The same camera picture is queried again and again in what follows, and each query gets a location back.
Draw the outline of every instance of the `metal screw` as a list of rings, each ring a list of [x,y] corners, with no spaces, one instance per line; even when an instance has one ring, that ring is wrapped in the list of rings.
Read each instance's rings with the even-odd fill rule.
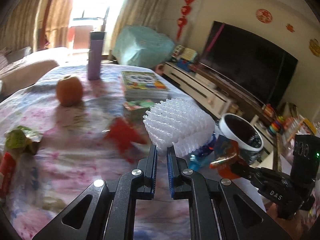
[[[97,180],[94,181],[93,185],[95,187],[101,187],[101,186],[104,185],[104,180],[103,179],[97,179]]]
[[[225,186],[230,186],[231,185],[231,180],[230,179],[222,179],[221,183]]]
[[[131,171],[131,174],[134,176],[139,176],[141,173],[142,171],[139,169],[134,169],[133,171]]]
[[[183,170],[183,174],[184,175],[191,175],[193,173],[193,170],[192,169],[184,169]]]

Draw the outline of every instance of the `sofa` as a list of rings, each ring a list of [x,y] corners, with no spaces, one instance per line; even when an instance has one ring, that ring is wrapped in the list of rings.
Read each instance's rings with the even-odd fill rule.
[[[65,63],[69,54],[64,47],[30,52],[31,48],[27,47],[6,55],[9,64],[0,69],[1,98],[33,85],[44,74]]]

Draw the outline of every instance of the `pink floral bedsheet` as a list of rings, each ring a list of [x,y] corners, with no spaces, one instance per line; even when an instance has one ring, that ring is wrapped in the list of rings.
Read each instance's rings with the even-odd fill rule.
[[[36,156],[23,155],[16,168],[4,211],[24,240],[30,240],[94,180],[119,179],[136,167],[119,156],[102,131],[110,120],[122,114],[124,96],[119,75],[123,70],[149,69],[102,65],[100,81],[89,82],[85,65],[57,67],[35,85],[20,90],[0,103],[0,147],[2,136],[17,125],[44,133]],[[84,86],[83,104],[64,108],[55,96],[57,81],[76,74]],[[161,78],[172,98],[191,97]],[[219,179],[211,170],[209,179]],[[245,179],[234,181],[256,203],[263,203],[256,189]],[[135,240],[188,240],[190,221],[187,200],[172,200],[166,163],[158,161],[156,194],[152,201],[137,201]]]

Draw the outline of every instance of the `book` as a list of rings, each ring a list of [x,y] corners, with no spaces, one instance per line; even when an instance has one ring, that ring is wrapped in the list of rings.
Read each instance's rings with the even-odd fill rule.
[[[150,110],[154,104],[150,99],[124,102],[124,116],[130,121],[141,120],[146,111]]]
[[[122,71],[126,98],[166,99],[169,89],[152,72]]]

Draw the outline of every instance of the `plastic bottle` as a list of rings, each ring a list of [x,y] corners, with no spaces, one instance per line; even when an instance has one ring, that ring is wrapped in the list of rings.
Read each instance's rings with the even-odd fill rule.
[[[100,79],[104,32],[90,32],[88,80]]]
[[[209,155],[214,150],[214,145],[216,142],[216,136],[213,133],[210,141],[201,146],[199,149],[195,150],[190,155],[190,163],[188,164],[188,168],[194,171],[198,171],[201,167],[209,166],[211,159]]]

